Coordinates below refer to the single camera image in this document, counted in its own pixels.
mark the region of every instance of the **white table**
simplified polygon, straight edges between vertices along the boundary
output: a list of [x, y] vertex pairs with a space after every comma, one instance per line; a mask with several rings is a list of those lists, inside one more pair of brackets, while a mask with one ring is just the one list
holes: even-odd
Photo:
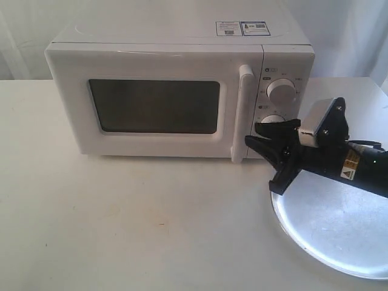
[[[301, 116], [337, 96], [353, 138], [388, 145], [368, 78], [310, 80]], [[0, 290], [388, 289], [296, 246], [264, 161], [85, 156], [53, 81], [2, 81], [0, 98]]]

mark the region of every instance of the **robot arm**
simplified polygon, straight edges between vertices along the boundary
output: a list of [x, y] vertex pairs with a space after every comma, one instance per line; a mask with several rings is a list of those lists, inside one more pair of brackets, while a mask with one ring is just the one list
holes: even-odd
[[344, 98], [314, 104], [305, 120], [256, 123], [248, 147], [276, 170], [270, 191], [282, 195], [301, 170], [388, 198], [388, 152], [372, 141], [349, 141]]

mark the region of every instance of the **sticker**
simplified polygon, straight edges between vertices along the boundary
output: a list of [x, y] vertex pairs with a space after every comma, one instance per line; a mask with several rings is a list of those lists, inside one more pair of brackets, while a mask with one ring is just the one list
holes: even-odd
[[218, 36], [242, 36], [241, 26], [239, 21], [217, 21]]
[[271, 35], [265, 21], [241, 21], [244, 36]]
[[353, 181], [359, 162], [360, 156], [354, 150], [349, 150], [342, 167], [341, 177]]

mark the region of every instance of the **round metal tray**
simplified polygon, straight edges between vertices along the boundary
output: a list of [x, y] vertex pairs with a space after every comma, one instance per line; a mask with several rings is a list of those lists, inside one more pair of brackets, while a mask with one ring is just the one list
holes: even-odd
[[388, 279], [388, 199], [302, 171], [283, 196], [271, 194], [288, 235], [340, 272]]

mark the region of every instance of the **microwave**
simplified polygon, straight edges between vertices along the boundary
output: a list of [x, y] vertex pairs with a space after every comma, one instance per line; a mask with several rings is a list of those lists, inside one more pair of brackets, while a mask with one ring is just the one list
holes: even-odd
[[81, 153], [260, 158], [315, 54], [276, 0], [95, 0], [45, 51]]

